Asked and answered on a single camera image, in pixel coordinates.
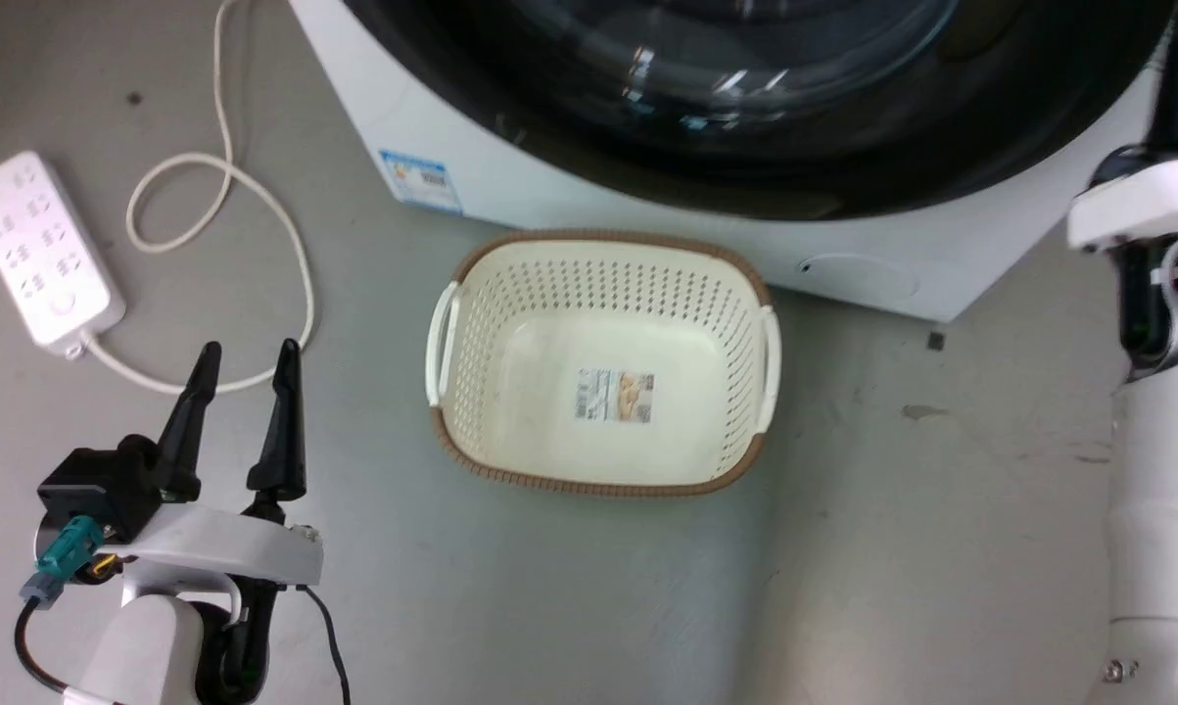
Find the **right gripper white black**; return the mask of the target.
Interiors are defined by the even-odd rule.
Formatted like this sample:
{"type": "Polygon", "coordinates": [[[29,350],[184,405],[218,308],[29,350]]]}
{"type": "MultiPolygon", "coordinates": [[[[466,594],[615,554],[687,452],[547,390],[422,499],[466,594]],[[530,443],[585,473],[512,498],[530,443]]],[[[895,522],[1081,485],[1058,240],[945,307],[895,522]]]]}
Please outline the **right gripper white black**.
{"type": "MultiPolygon", "coordinates": [[[[1149,151],[1178,154],[1178,4],[1162,62],[1149,151]]],[[[1139,164],[1113,154],[1106,177],[1070,205],[1066,242],[1081,253],[1107,255],[1118,282],[1118,344],[1129,378],[1178,365],[1178,158],[1139,164]],[[1110,166],[1133,172],[1108,177],[1110,166]]]]}

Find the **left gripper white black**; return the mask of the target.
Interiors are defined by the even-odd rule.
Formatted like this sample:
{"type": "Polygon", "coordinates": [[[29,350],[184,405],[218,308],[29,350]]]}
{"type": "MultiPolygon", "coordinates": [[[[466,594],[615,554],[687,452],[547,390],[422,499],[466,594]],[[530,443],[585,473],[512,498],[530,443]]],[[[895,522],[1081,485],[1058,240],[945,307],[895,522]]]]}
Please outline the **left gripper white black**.
{"type": "MultiPolygon", "coordinates": [[[[200,496],[198,457],[216,398],[221,344],[209,341],[158,441],[163,501],[200,496]]],[[[247,516],[164,505],[140,536],[120,545],[123,604],[115,617],[119,704],[249,704],[266,686],[278,597],[320,581],[318,531],[285,526],[282,505],[306,495],[302,344],[284,340],[271,378],[274,406],[247,488],[247,516]]]]}

